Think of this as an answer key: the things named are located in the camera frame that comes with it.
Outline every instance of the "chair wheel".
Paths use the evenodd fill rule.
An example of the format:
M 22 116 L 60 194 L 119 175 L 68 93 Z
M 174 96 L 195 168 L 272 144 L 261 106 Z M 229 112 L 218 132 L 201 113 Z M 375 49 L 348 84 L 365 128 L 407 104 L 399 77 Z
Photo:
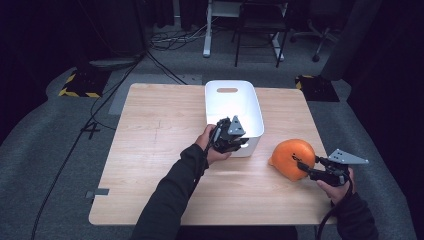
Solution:
M 314 56 L 312 57 L 312 61 L 313 61 L 313 62 L 318 62 L 318 61 L 319 61 L 319 56 L 318 56 L 318 55 L 314 55 Z

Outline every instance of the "orange object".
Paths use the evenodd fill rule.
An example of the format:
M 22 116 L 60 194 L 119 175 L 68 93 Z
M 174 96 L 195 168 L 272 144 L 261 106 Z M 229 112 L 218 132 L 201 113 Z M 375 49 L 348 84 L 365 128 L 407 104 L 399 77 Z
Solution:
M 289 139 L 277 145 L 268 163 L 291 181 L 297 181 L 308 176 L 305 171 L 297 167 L 297 161 L 301 161 L 310 168 L 314 168 L 315 151 L 304 140 Z

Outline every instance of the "person's right arm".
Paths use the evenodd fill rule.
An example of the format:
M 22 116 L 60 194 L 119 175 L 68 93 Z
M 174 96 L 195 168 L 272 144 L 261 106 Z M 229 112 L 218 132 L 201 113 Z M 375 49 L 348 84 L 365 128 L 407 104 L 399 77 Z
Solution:
M 335 212 L 337 217 L 337 231 L 343 240 L 378 239 L 378 230 L 374 217 L 366 201 L 362 200 L 356 192 L 353 180 L 353 169 L 349 168 L 350 178 L 353 183 L 352 196 L 344 201 Z M 345 196 L 349 182 L 341 187 L 332 187 L 318 180 L 318 186 L 327 193 L 331 202 L 337 205 Z

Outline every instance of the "hand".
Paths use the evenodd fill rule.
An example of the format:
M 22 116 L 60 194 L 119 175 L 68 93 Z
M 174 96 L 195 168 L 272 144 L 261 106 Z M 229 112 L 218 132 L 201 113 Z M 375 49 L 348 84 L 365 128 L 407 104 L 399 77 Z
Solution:
M 352 180 L 353 188 L 352 188 L 352 194 L 356 192 L 355 189 L 355 182 L 353 181 L 353 169 L 349 168 L 349 177 Z M 328 185 L 326 182 L 322 180 L 317 180 L 317 185 L 324 190 L 324 192 L 327 193 L 328 198 L 331 199 L 331 201 L 334 204 L 339 203 L 343 197 L 346 195 L 347 190 L 349 189 L 350 182 L 345 183 L 343 186 L 339 187 L 333 187 L 331 185 Z
M 202 135 L 197 137 L 195 144 L 199 145 L 203 149 L 203 151 L 206 149 L 206 146 L 208 145 L 208 142 L 209 142 L 210 134 L 215 127 L 216 127 L 215 125 L 208 124 L 205 128 L 205 131 L 203 131 Z M 211 165 L 215 161 L 226 160 L 230 156 L 231 156 L 231 153 L 219 153 L 215 151 L 213 147 L 211 147 L 209 148 L 209 151 L 208 151 L 207 160 L 209 165 Z

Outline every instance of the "person's left hand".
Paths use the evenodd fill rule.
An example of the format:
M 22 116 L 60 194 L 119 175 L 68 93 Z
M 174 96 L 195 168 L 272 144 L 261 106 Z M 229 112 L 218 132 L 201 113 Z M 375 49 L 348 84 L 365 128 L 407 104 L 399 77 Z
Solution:
M 208 145 L 208 142 L 209 142 L 210 134 L 213 131 L 213 129 L 215 129 L 215 127 L 216 126 L 213 124 L 208 124 L 205 130 L 203 131 L 202 135 L 197 137 L 195 144 L 199 145 L 203 149 L 203 151 L 206 149 L 206 146 Z M 207 157 L 208 164 L 211 165 L 215 161 L 226 160 L 230 156 L 231 156 L 230 152 L 220 153 L 220 152 L 217 152 L 213 147 L 211 147 L 209 148 L 209 151 L 208 151 L 208 157 Z

